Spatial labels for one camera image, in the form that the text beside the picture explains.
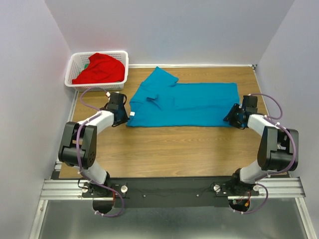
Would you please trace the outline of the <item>blue t shirt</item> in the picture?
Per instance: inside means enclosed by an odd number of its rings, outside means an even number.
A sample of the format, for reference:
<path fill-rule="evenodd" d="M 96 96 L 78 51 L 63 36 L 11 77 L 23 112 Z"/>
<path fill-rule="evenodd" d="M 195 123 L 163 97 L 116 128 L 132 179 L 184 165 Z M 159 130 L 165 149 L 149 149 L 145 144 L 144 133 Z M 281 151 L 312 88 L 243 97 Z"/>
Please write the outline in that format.
<path fill-rule="evenodd" d="M 236 83 L 180 83 L 156 67 L 130 100 L 129 127 L 228 127 L 224 118 L 240 100 Z"/>

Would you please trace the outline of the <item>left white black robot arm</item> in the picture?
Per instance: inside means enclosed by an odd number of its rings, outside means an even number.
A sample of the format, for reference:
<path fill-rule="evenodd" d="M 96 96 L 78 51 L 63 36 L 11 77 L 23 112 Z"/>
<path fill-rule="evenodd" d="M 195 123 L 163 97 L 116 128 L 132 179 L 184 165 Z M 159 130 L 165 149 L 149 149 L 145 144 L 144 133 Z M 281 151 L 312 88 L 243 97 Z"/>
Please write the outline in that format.
<path fill-rule="evenodd" d="M 88 182 L 80 186 L 82 192 L 125 196 L 127 186 L 111 182 L 110 174 L 96 161 L 97 135 L 108 127 L 116 127 L 128 121 L 124 104 L 107 103 L 96 114 L 79 122 L 67 122 L 58 151 L 58 160 L 78 173 Z"/>

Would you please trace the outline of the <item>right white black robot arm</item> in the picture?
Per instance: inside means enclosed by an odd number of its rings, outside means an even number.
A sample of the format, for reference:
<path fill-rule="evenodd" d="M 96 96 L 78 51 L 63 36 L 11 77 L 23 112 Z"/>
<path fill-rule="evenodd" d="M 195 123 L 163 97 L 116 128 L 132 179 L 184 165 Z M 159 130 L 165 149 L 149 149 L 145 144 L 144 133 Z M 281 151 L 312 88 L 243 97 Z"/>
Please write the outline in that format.
<path fill-rule="evenodd" d="M 224 194 L 243 195 L 261 179 L 296 170 L 299 162 L 297 130 L 285 128 L 268 116 L 258 114 L 255 105 L 234 104 L 223 120 L 239 129 L 252 129 L 261 136 L 257 159 L 249 166 L 237 169 L 231 179 L 220 186 Z"/>

